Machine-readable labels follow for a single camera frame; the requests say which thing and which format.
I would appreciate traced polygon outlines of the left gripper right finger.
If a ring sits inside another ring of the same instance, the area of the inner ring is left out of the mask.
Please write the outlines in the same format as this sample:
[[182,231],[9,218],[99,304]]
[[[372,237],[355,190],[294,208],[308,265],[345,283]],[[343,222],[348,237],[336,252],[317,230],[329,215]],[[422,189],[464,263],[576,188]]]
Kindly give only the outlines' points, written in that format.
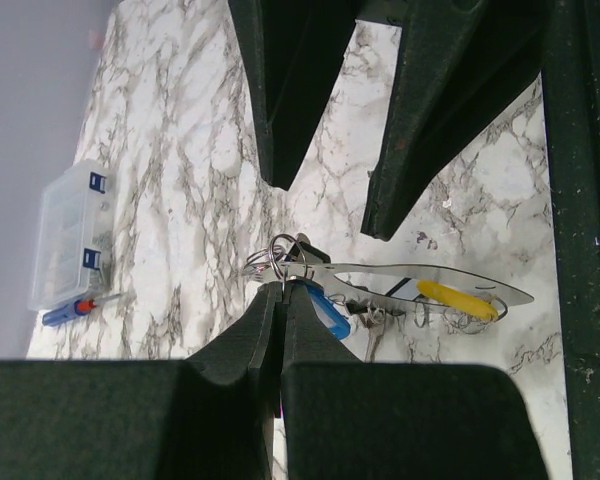
[[544,479],[524,399],[484,365],[365,363],[289,291],[282,410],[292,479]]

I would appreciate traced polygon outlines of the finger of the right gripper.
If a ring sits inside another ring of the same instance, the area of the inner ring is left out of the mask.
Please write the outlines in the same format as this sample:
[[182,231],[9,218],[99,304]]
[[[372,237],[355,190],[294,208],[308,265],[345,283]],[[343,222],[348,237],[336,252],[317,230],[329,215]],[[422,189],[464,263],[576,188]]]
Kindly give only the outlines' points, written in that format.
[[361,231],[390,239],[434,177],[538,76],[550,1],[408,1]]
[[228,3],[247,76],[261,178],[288,190],[329,101],[358,1]]

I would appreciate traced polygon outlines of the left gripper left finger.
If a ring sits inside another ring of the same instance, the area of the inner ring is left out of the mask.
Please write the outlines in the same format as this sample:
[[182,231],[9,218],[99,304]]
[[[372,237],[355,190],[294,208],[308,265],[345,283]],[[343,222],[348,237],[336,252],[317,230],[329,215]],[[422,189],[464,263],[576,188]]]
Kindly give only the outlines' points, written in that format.
[[280,294],[186,359],[0,361],[0,479],[270,478]]

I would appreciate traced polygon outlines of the blue key tag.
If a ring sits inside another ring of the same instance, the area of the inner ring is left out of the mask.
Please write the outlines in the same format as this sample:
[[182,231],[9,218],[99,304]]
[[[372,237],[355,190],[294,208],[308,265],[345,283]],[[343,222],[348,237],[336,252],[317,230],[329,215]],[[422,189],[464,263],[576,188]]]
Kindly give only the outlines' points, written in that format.
[[351,326],[346,318],[336,309],[321,288],[309,284],[306,284],[306,288],[316,315],[323,325],[336,339],[346,339],[351,332]]

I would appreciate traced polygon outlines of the yellow key tag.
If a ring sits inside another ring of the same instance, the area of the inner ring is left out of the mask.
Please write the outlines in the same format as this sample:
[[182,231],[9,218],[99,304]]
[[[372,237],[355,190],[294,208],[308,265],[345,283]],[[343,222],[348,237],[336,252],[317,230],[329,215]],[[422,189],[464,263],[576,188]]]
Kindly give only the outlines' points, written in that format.
[[481,321],[492,322],[499,317],[498,311],[486,301],[439,283],[419,280],[416,287],[421,295]]

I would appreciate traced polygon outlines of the small split keyring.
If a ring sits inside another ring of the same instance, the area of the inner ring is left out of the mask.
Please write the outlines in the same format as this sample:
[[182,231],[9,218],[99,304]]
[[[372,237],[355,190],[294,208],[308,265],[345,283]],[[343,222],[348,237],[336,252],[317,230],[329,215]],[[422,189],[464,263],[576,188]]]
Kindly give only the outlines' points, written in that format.
[[[281,242],[287,242],[290,246],[282,254],[276,253],[276,248],[280,246]],[[287,260],[288,254],[293,247],[297,247],[301,256],[301,265],[303,266],[303,275],[292,274],[290,268],[295,265],[294,262]],[[305,282],[306,274],[308,273],[308,262],[305,251],[300,244],[300,241],[287,233],[280,233],[275,235],[269,241],[267,247],[267,257],[269,265],[274,275],[274,281],[279,285],[282,295],[282,301],[284,305],[289,305],[291,302],[291,296],[296,283]]]

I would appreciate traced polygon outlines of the clear plastic organizer box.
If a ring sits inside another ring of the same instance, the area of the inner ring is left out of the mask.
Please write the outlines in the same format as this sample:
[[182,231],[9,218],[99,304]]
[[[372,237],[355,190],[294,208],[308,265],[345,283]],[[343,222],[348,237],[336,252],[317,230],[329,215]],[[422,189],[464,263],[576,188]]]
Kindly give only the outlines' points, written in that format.
[[110,289],[115,175],[75,163],[42,191],[27,306],[52,310]]

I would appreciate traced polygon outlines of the black mounting rail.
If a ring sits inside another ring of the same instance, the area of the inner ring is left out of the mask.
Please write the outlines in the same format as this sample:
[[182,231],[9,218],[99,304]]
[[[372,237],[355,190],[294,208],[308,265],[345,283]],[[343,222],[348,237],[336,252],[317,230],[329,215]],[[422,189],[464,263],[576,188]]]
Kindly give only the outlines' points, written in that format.
[[600,1],[558,1],[542,72],[572,472],[600,479]]

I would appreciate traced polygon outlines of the blue handled screwdriver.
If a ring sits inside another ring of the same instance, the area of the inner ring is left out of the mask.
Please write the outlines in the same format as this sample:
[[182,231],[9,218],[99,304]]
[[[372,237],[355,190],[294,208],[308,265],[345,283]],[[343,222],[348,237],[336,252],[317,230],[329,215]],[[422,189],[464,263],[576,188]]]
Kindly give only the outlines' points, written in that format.
[[80,317],[88,316],[94,310],[124,296],[125,293],[116,293],[104,297],[88,297],[72,301],[64,306],[46,312],[42,316],[42,325],[45,327],[58,327]]

